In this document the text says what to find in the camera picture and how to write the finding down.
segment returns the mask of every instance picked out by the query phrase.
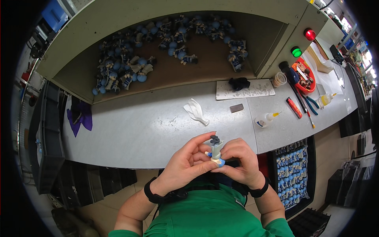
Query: glue bottle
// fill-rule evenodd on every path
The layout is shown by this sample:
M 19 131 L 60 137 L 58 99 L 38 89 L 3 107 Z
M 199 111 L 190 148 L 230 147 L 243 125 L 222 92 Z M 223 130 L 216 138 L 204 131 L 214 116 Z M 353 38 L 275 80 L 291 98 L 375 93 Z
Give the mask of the glue bottle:
M 320 98 L 318 98 L 316 100 L 316 103 L 318 104 L 318 106 L 320 106 L 320 108 L 323 108 L 325 105 L 329 104 L 332 101 L 332 99 L 334 98 L 334 96 L 336 94 L 337 93 L 325 94 L 325 95 L 321 96 Z
M 255 118 L 255 123 L 259 127 L 267 127 L 274 120 L 274 118 L 278 116 L 280 113 L 264 113 L 264 114 L 258 115 Z

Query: blue-handled pliers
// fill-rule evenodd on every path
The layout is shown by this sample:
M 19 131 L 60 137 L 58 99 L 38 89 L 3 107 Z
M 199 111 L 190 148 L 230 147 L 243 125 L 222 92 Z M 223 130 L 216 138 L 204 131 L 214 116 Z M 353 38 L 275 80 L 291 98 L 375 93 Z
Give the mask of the blue-handled pliers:
M 312 99 L 311 97 L 309 96 L 306 96 L 306 95 L 303 95 L 302 93 L 300 93 L 301 96 L 304 98 L 305 102 L 308 104 L 308 107 L 310 108 L 310 110 L 315 114 L 315 115 L 318 115 L 318 113 L 315 111 L 315 109 L 312 107 L 312 105 L 310 104 L 309 101 L 311 101 L 315 106 L 316 108 L 320 108 L 318 106 L 318 104 L 316 103 L 316 101 L 314 99 Z

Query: plastic cup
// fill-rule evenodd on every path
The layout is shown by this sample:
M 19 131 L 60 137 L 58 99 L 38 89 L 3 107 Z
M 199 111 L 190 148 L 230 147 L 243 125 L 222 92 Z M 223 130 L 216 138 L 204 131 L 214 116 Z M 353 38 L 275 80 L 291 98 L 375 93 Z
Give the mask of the plastic cup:
M 287 77 L 282 72 L 278 72 L 272 81 L 272 84 L 275 88 L 280 87 L 281 85 L 284 85 L 285 83 L 287 83 Z

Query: green shirt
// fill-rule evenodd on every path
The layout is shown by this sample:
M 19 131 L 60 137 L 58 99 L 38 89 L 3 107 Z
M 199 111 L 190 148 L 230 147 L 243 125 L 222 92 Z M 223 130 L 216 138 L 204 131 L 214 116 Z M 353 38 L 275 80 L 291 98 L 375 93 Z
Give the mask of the green shirt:
M 220 184 L 220 190 L 193 190 L 188 198 L 162 204 L 159 215 L 143 236 L 149 237 L 293 237 L 284 218 L 270 222 L 265 228 L 243 207 L 246 199 L 239 192 Z M 138 237 L 127 230 L 109 232 L 108 237 Z

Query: red light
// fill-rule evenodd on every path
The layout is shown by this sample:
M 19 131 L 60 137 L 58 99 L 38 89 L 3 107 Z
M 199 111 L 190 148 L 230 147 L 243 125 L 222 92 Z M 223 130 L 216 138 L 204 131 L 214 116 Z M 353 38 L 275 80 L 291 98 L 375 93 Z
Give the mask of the red light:
M 307 28 L 304 31 L 304 36 L 307 40 L 312 41 L 316 38 L 316 33 L 311 28 Z

